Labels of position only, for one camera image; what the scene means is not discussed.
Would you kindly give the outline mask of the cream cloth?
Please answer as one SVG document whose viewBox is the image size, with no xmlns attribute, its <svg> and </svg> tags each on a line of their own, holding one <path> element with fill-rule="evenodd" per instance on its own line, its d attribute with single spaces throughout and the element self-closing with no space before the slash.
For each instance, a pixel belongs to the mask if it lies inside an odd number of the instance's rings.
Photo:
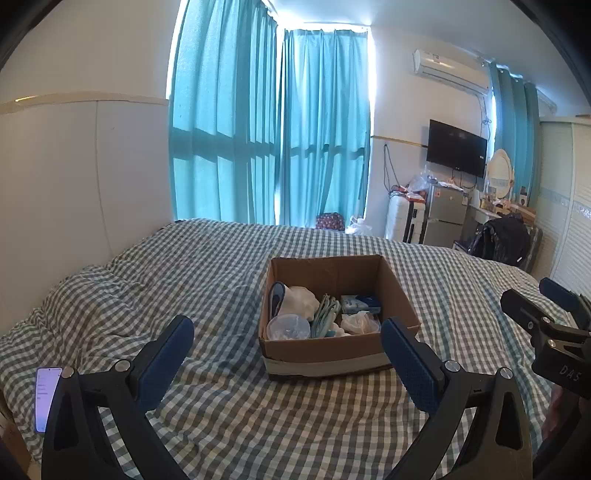
<svg viewBox="0 0 591 480">
<path fill-rule="evenodd" d="M 342 314 L 341 328 L 351 335 L 365 335 L 378 333 L 381 324 L 369 311 L 360 311 L 355 314 Z"/>
</svg>

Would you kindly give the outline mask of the blue tissue pack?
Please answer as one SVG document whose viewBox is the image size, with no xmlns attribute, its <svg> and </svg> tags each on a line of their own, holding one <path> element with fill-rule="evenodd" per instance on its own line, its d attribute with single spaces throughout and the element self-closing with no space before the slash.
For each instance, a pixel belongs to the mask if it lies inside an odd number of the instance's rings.
<svg viewBox="0 0 591 480">
<path fill-rule="evenodd" d="M 353 315 L 362 311 L 377 315 L 382 311 L 382 304 L 375 295 L 342 295 L 342 314 Z"/>
</svg>

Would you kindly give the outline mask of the grey-green folding hanger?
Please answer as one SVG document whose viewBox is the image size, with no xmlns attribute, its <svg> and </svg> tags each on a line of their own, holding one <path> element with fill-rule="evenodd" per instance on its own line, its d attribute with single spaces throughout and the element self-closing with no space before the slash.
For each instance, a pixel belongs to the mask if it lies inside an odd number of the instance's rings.
<svg viewBox="0 0 591 480">
<path fill-rule="evenodd" d="M 339 300 L 334 296 L 325 294 L 311 321 L 311 338 L 325 338 L 329 330 L 331 330 L 332 324 L 335 323 L 339 311 L 341 311 Z"/>
</svg>

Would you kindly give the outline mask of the white knit glove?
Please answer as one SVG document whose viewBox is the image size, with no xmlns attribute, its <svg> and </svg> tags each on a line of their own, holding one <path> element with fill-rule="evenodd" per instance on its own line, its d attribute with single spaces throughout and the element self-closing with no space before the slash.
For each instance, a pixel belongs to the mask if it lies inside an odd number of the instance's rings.
<svg viewBox="0 0 591 480">
<path fill-rule="evenodd" d="M 302 286 L 288 287 L 283 282 L 274 282 L 270 287 L 270 319 L 294 314 L 311 321 L 320 303 L 315 294 Z"/>
</svg>

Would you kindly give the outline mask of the smartphone with lit screen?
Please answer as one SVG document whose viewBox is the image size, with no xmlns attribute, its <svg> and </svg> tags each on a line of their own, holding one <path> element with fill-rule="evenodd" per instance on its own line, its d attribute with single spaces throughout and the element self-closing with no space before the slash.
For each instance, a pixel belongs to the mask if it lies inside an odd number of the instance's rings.
<svg viewBox="0 0 591 480">
<path fill-rule="evenodd" d="M 60 367 L 39 368 L 35 376 L 34 426 L 37 433 L 44 433 L 52 400 L 60 380 Z"/>
</svg>

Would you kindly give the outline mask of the black clothes on chair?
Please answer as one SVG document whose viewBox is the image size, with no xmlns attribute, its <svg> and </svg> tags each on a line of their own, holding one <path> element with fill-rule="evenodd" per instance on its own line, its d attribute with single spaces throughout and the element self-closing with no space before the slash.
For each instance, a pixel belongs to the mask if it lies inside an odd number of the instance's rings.
<svg viewBox="0 0 591 480">
<path fill-rule="evenodd" d="M 468 253 L 484 260 L 520 266 L 530 246 L 530 234 L 522 216 L 509 214 L 478 227 Z"/>
</svg>

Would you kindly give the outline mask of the white wardrobe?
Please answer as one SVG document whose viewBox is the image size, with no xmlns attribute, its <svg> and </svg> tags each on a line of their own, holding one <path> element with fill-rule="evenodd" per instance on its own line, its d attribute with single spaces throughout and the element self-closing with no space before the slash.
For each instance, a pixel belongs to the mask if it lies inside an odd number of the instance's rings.
<svg viewBox="0 0 591 480">
<path fill-rule="evenodd" d="M 590 122 L 574 117 L 541 120 L 540 188 L 536 225 L 543 232 L 532 275 L 549 277 L 590 295 Z"/>
</svg>

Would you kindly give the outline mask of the silver mini fridge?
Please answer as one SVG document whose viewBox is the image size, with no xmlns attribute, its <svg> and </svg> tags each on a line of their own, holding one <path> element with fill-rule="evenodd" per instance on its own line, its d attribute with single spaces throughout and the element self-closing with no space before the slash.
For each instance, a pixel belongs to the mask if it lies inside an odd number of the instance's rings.
<svg viewBox="0 0 591 480">
<path fill-rule="evenodd" d="M 423 243 L 452 248 L 459 240 L 468 209 L 468 195 L 457 188 L 432 185 L 427 197 Z"/>
</svg>

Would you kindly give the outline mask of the white plastic bag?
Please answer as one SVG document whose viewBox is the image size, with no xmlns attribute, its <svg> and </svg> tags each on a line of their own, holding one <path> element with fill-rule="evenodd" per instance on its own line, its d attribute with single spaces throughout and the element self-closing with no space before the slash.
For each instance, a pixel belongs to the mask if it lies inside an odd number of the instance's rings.
<svg viewBox="0 0 591 480">
<path fill-rule="evenodd" d="M 372 236 L 372 227 L 366 223 L 365 218 L 352 216 L 345 233 L 354 236 Z"/>
</svg>

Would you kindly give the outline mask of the teal side curtain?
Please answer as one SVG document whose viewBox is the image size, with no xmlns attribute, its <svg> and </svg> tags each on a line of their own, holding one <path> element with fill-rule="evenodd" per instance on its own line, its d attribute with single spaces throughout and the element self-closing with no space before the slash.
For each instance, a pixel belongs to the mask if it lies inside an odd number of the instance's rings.
<svg viewBox="0 0 591 480">
<path fill-rule="evenodd" d="M 489 64 L 489 71 L 497 116 L 495 148 L 503 149 L 512 161 L 513 196 L 518 199 L 525 188 L 527 206 L 535 208 L 541 182 L 538 90 L 496 62 Z"/>
</svg>

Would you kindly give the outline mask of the clear plastic round container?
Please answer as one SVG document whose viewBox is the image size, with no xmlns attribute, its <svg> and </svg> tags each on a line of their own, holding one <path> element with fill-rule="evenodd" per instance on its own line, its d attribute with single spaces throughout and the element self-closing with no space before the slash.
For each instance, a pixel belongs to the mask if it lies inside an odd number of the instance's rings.
<svg viewBox="0 0 591 480">
<path fill-rule="evenodd" d="M 270 341 L 305 340 L 310 337 L 310 322 L 297 314 L 277 315 L 266 326 L 266 338 Z"/>
</svg>

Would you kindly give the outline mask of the red patterned bag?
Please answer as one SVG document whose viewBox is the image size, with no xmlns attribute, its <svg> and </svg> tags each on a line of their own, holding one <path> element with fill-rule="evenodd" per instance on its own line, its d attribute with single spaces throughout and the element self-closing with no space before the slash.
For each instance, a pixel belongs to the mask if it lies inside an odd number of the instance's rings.
<svg viewBox="0 0 591 480">
<path fill-rule="evenodd" d="M 322 213 L 315 219 L 315 227 L 321 230 L 346 230 L 345 220 L 338 212 Z"/>
</svg>

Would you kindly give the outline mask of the white air conditioner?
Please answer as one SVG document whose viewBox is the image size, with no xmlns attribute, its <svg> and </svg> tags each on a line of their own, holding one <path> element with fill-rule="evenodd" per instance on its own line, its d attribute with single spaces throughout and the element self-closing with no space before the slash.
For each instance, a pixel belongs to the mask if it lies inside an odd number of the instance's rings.
<svg viewBox="0 0 591 480">
<path fill-rule="evenodd" d="M 421 77 L 444 83 L 480 96 L 487 96 L 490 80 L 486 72 L 421 49 L 413 53 L 414 72 Z"/>
</svg>

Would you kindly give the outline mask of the teal window curtain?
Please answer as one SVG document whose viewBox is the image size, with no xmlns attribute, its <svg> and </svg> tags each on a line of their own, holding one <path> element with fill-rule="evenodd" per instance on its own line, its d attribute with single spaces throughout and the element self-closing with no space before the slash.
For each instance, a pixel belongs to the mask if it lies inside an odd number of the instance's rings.
<svg viewBox="0 0 591 480">
<path fill-rule="evenodd" d="M 180 4 L 167 79 L 179 219 L 311 227 L 360 217 L 369 31 L 284 28 L 266 1 Z"/>
</svg>

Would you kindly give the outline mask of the black wall television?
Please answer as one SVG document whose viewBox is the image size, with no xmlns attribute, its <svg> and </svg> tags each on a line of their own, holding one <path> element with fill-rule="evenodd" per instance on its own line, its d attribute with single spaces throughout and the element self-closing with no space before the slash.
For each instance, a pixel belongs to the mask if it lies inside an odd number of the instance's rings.
<svg viewBox="0 0 591 480">
<path fill-rule="evenodd" d="M 430 120 L 426 161 L 485 177 L 488 141 L 452 125 Z"/>
</svg>

